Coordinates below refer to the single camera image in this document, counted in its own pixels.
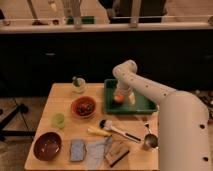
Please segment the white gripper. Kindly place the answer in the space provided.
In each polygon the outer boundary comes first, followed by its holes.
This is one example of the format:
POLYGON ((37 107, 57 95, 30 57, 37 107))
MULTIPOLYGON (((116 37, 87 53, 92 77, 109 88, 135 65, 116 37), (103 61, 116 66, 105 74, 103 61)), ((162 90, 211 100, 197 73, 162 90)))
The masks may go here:
POLYGON ((125 84, 122 81, 117 82, 115 94, 128 96, 129 104, 135 105, 136 103, 135 94, 132 91, 133 89, 129 85, 125 84))

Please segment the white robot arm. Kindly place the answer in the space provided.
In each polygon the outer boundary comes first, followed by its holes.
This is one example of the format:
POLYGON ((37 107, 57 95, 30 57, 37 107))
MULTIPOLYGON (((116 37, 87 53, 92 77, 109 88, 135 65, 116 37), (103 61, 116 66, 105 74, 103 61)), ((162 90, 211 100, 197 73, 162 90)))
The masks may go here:
POLYGON ((196 95, 141 77, 136 72, 133 60, 113 68, 118 91, 129 94, 134 89, 159 105, 159 170, 212 171, 208 108, 196 95))

